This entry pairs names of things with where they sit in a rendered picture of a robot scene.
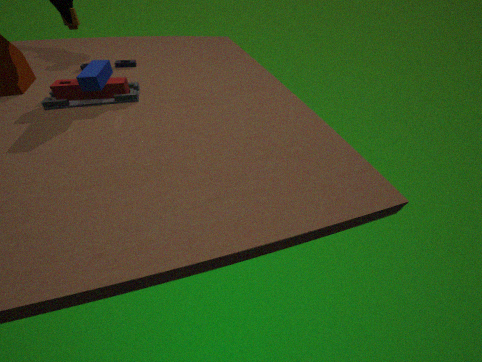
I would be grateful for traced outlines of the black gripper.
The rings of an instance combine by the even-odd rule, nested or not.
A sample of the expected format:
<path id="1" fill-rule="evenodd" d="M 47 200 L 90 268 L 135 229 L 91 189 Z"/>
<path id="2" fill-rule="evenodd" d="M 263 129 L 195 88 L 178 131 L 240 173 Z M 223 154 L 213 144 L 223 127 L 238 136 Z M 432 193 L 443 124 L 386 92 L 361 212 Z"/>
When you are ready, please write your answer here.
<path id="1" fill-rule="evenodd" d="M 52 2 L 55 8 L 60 12 L 61 15 L 66 19 L 67 22 L 72 24 L 72 15 L 70 13 L 70 8 L 73 8 L 73 0 L 49 0 Z"/>

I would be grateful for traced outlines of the red bar with rectangular socket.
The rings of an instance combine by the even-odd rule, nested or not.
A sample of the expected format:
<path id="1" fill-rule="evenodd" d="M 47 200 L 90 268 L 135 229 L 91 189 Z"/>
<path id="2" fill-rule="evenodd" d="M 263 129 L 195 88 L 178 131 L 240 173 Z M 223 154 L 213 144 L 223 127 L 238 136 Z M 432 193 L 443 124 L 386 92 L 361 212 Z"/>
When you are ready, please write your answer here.
<path id="1" fill-rule="evenodd" d="M 82 92 L 77 79 L 56 80 L 51 86 L 56 100 L 80 101 L 83 99 L 109 99 L 116 94 L 129 94 L 127 77 L 109 78 L 102 91 Z"/>

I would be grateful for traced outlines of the yellow rectangular block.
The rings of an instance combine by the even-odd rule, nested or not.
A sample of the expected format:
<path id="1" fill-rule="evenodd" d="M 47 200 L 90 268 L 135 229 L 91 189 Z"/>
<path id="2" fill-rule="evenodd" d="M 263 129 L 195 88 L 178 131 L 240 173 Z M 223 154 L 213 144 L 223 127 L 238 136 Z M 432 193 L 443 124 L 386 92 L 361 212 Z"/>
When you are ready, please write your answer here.
<path id="1" fill-rule="evenodd" d="M 64 22 L 64 25 L 65 26 L 68 26 L 70 30 L 74 30 L 74 29 L 78 29 L 78 25 L 80 25 L 80 21 L 78 20 L 78 17 L 77 17 L 77 13 L 75 12 L 75 8 L 70 8 L 70 13 L 72 15 L 71 19 L 72 19 L 72 24 L 70 24 L 69 22 L 66 21 L 66 19 L 62 16 L 62 20 Z"/>

